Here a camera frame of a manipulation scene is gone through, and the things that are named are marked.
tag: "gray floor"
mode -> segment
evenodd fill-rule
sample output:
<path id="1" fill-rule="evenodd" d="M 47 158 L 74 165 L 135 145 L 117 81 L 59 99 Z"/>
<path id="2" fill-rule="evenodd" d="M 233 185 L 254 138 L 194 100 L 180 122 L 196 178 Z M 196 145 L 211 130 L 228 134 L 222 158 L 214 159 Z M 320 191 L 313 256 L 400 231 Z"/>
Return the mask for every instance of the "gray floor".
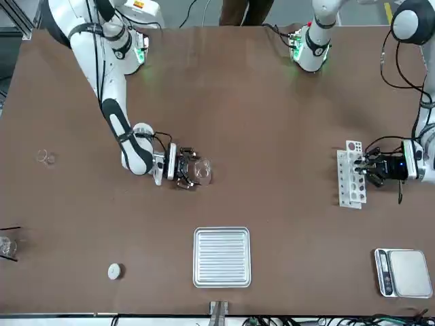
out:
<path id="1" fill-rule="evenodd" d="M 203 20 L 203 12 L 208 0 L 197 0 L 192 6 L 190 17 L 184 27 L 200 26 Z M 165 24 L 168 28 L 177 28 L 186 17 L 192 0 L 157 0 L 159 2 Z M 210 0 L 207 8 L 204 25 L 217 26 L 220 16 L 222 0 Z M 272 10 L 267 16 L 266 22 L 278 26 L 289 25 L 293 22 L 308 22 L 312 19 L 313 10 L 309 0 L 275 0 Z M 387 16 L 383 3 L 376 5 L 358 5 L 356 1 L 346 3 L 339 14 L 339 24 L 342 25 L 386 25 Z M 0 92 L 7 93 L 21 38 L 2 37 L 1 31 L 13 28 L 4 12 L 0 9 Z"/>

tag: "small glass beaker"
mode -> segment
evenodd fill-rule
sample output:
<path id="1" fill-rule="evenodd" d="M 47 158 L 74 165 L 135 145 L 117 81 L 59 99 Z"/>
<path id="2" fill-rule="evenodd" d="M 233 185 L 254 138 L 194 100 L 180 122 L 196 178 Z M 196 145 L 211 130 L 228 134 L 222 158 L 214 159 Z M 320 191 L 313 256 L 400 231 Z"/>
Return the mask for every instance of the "small glass beaker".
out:
<path id="1" fill-rule="evenodd" d="M 7 236 L 0 236 L 0 254 L 14 258 L 16 253 L 16 242 Z"/>
<path id="2" fill-rule="evenodd" d="M 48 152 L 46 149 L 40 149 L 36 154 L 36 160 L 44 163 L 47 167 L 53 167 L 56 163 L 56 154 Z"/>
<path id="3" fill-rule="evenodd" d="M 194 163 L 195 179 L 200 185 L 209 185 L 211 182 L 211 163 L 206 158 L 200 158 Z"/>

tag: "orange label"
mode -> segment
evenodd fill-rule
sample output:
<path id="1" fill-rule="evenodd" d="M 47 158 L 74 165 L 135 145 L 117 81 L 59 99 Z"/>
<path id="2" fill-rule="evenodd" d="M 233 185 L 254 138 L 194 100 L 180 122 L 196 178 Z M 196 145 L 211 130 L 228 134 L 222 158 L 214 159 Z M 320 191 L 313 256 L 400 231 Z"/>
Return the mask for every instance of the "orange label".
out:
<path id="1" fill-rule="evenodd" d="M 144 3 L 143 2 L 140 2 L 140 1 L 135 1 L 135 3 L 133 4 L 135 7 L 138 7 L 138 8 L 143 8 L 143 5 L 144 5 Z"/>

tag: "person's leg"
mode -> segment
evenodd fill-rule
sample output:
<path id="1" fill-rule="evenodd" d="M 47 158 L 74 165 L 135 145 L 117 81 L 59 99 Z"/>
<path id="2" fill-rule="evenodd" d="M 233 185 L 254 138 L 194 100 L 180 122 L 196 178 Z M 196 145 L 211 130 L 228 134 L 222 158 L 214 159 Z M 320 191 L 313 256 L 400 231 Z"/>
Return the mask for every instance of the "person's leg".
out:
<path id="1" fill-rule="evenodd" d="M 249 9 L 243 26 L 261 25 L 271 10 L 272 4 L 273 0 L 249 0 Z"/>
<path id="2" fill-rule="evenodd" d="M 220 26 L 240 26 L 245 15 L 248 0 L 224 0 L 220 13 Z"/>

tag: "digital scale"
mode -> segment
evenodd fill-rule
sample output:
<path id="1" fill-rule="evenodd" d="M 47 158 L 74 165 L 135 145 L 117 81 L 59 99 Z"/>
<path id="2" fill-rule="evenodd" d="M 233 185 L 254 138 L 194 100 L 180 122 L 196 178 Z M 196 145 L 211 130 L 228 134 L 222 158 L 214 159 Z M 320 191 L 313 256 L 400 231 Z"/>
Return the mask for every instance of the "digital scale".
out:
<path id="1" fill-rule="evenodd" d="M 384 297 L 432 297 L 423 252 L 412 249 L 376 249 L 379 289 Z"/>

